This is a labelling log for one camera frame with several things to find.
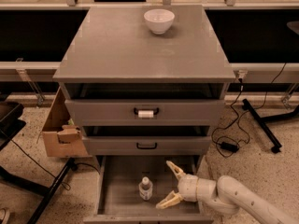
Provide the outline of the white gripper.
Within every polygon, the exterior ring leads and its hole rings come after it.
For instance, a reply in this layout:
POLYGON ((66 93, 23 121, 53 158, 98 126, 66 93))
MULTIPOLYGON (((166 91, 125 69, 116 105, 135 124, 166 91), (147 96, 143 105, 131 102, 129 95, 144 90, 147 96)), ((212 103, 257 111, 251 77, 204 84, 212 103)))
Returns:
POLYGON ((172 190, 156 204, 157 209, 166 209, 177 205, 182 199, 186 202, 210 202, 217 196, 215 181, 199 178, 196 175, 186 175, 180 167, 171 161, 167 161, 166 164, 178 180, 179 193, 172 190))

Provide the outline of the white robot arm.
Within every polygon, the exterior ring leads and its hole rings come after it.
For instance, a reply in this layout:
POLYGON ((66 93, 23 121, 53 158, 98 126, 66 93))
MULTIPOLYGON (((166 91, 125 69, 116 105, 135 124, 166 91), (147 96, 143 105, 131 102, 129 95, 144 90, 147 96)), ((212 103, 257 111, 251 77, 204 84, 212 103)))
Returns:
POLYGON ((236 214, 242 208, 260 224, 299 224, 298 220, 228 175, 214 181, 186 174, 171 161, 166 164, 178 180, 178 193, 172 190, 156 204, 157 209, 165 209, 182 201, 202 202, 217 212, 228 215, 236 214))

